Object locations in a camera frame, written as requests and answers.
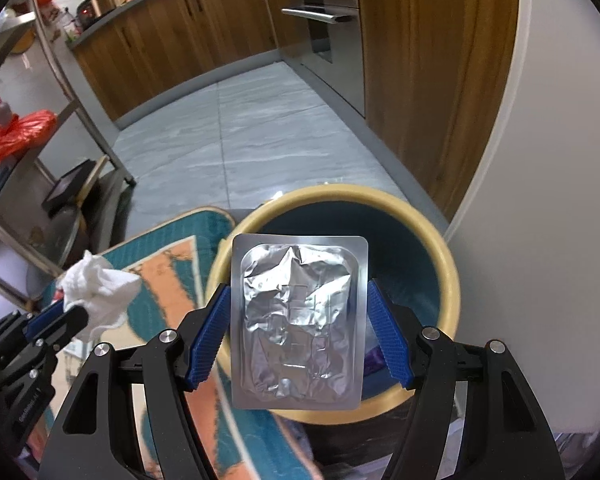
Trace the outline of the dark round pan lid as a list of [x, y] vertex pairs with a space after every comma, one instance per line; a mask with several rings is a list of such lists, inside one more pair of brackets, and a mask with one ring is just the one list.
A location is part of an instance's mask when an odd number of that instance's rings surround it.
[[61, 270], [80, 260], [87, 249], [104, 249], [114, 225], [114, 199], [123, 183], [116, 170], [102, 176], [92, 160], [64, 174], [42, 201], [50, 223], [35, 234], [33, 248]]

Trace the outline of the stainless steel oven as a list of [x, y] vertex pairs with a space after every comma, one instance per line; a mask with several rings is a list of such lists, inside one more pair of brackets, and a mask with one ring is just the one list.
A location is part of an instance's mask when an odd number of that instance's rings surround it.
[[298, 62], [364, 113], [358, 0], [284, 0], [276, 9], [298, 30]]

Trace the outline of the teal orange patterned mat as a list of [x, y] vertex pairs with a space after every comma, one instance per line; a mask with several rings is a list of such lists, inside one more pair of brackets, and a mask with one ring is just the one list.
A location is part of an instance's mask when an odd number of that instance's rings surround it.
[[140, 279], [135, 348], [98, 344], [61, 405], [44, 479], [316, 479], [294, 430], [237, 411], [215, 367], [228, 293], [208, 287], [234, 229], [224, 210], [186, 212], [106, 252]]

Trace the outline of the purple spray bottle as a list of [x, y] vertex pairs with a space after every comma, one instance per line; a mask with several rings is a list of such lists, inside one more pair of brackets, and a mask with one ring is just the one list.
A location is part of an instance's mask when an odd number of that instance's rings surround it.
[[365, 351], [364, 356], [364, 376], [370, 376], [386, 368], [386, 360], [381, 351], [380, 345], [376, 344], [370, 350]]

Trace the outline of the silver rice cooker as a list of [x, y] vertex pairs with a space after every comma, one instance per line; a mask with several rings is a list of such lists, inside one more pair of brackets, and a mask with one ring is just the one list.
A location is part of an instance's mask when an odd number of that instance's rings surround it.
[[116, 0], [83, 0], [76, 8], [76, 18], [85, 30], [116, 9]]

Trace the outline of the red plastic bag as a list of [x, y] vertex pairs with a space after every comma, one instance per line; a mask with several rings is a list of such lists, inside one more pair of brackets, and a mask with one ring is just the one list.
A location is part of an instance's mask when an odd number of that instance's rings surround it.
[[50, 110], [38, 110], [20, 117], [0, 100], [0, 163], [43, 146], [57, 126], [58, 116]]

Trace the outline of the white tissue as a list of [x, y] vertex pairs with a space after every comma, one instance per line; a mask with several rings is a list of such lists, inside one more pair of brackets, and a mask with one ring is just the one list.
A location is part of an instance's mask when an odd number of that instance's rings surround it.
[[90, 342], [126, 322], [126, 311], [140, 293], [142, 279], [137, 274], [115, 269], [105, 257], [86, 250], [82, 259], [65, 272], [59, 286], [64, 293], [65, 312], [73, 307], [86, 311], [86, 326], [76, 339]]

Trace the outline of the silver foil blister pack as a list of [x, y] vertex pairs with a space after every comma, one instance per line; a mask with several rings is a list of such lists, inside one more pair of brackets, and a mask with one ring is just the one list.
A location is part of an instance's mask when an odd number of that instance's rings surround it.
[[368, 243], [242, 233], [230, 265], [236, 408], [350, 411], [363, 395]]

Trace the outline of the wooden kitchen cabinets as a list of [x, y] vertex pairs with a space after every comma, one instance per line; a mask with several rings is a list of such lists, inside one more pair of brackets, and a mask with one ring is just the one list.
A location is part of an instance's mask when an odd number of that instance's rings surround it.
[[446, 218], [482, 159], [519, 0], [131, 0], [73, 54], [108, 117], [135, 122], [206, 75], [280, 56], [370, 131]]

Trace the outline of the stainless steel rack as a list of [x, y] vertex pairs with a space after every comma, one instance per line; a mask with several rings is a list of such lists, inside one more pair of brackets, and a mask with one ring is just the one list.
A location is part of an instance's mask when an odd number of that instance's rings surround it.
[[[62, 69], [40, 2], [24, 3], [26, 12], [0, 13], [0, 68], [16, 43], [35, 32], [66, 102], [59, 112], [19, 115], [0, 98], [0, 314], [33, 308], [85, 249], [110, 247], [123, 189], [135, 183]], [[99, 154], [52, 174], [41, 156], [71, 119], [82, 124]]]

